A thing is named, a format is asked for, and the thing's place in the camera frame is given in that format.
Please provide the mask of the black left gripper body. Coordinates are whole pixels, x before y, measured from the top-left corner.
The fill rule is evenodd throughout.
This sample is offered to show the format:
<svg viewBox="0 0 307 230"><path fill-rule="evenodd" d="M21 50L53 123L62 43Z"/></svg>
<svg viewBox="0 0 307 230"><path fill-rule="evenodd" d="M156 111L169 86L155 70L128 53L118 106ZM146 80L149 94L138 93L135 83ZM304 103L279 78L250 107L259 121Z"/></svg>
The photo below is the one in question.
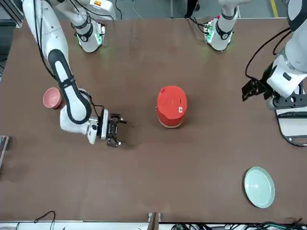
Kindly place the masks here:
<svg viewBox="0 0 307 230"><path fill-rule="evenodd" d="M264 93L263 97L264 100L268 100L272 95L274 95L274 89L267 83L267 80L272 75L273 71L276 69L276 67L273 67L273 62L265 69L262 78L261 83L264 86Z"/></svg>

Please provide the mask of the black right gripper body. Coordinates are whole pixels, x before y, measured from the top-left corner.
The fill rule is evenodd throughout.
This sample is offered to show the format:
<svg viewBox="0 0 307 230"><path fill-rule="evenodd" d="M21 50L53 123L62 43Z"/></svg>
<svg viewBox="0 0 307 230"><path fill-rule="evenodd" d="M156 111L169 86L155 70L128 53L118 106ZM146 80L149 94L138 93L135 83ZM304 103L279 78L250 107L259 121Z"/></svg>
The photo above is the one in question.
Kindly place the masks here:
<svg viewBox="0 0 307 230"><path fill-rule="evenodd" d="M113 139L117 141L117 124L119 123L119 116L111 116L107 123L107 133L106 136L108 139Z"/></svg>

